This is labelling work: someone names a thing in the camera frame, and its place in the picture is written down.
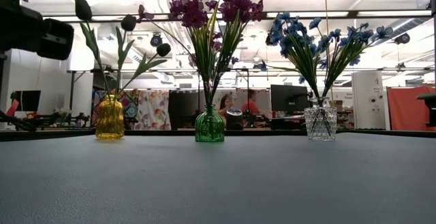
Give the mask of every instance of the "man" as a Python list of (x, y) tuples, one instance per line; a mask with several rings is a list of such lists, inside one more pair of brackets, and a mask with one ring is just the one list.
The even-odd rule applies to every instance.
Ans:
[(245, 101), (242, 107), (242, 111), (245, 112), (250, 109), (252, 115), (258, 115), (259, 109), (256, 106), (256, 92), (254, 90), (248, 90), (248, 98), (248, 101)]

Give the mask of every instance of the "black monitor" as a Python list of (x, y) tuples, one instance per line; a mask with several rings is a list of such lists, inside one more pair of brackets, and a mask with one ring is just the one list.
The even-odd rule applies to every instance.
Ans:
[(17, 111), (37, 112), (40, 104), (41, 91), (15, 91), (14, 98), (20, 103)]
[(288, 114), (304, 111), (309, 107), (307, 88), (304, 86), (271, 85), (271, 107), (273, 111)]

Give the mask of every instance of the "person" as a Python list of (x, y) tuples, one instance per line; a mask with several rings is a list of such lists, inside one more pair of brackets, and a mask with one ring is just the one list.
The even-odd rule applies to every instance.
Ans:
[(250, 109), (252, 115), (258, 115), (259, 109), (256, 106), (256, 92), (254, 90), (248, 90), (248, 101), (245, 101), (242, 111), (245, 112)]
[(229, 110), (233, 106), (232, 96), (230, 94), (225, 94), (221, 98), (221, 102), (219, 104), (218, 113), (221, 115), (225, 121), (225, 117), (227, 116), (227, 110)]

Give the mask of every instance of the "gray table surface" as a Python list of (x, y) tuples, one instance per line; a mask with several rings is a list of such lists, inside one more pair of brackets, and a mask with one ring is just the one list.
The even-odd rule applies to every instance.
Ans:
[(436, 223), (436, 141), (1, 142), (0, 223)]

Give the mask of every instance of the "vase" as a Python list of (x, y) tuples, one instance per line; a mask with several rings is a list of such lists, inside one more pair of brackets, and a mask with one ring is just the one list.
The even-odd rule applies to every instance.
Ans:
[(196, 119), (197, 142), (224, 142), (224, 120), (215, 105), (205, 105), (204, 112)]
[(311, 99), (312, 108), (305, 109), (307, 136), (310, 140), (334, 140), (336, 138), (337, 109), (327, 108), (327, 97)]
[(97, 128), (95, 137), (103, 140), (117, 140), (124, 136), (123, 105), (114, 95), (105, 99), (98, 106)]

